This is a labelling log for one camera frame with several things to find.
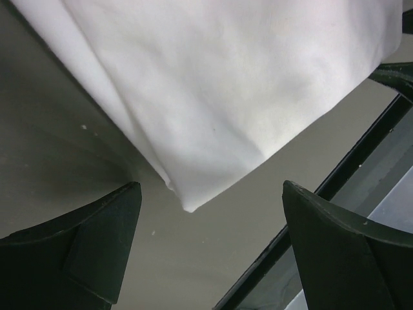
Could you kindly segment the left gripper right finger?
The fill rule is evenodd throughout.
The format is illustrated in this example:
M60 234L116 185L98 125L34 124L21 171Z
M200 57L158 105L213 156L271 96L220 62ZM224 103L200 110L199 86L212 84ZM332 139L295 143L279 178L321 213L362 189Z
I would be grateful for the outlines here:
M309 309L412 309L412 235L292 182L283 208Z

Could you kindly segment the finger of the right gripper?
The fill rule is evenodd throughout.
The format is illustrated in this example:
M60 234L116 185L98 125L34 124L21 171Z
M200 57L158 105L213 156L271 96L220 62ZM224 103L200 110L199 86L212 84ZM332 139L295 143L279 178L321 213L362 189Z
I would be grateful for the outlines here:
M412 63L385 63L369 75L369 79L395 90L412 103Z

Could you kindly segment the white t-shirt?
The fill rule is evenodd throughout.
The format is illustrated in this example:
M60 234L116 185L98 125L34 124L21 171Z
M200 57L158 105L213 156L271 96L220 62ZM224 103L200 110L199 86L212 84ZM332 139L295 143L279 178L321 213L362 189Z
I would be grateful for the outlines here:
M334 108L401 42L401 1L15 1L187 212Z

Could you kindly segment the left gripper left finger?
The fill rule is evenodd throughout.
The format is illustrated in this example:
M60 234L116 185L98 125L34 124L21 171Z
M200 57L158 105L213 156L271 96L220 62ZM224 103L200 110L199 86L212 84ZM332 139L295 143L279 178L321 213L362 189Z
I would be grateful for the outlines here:
M142 194L130 182L1 239L1 309L111 309L130 256Z

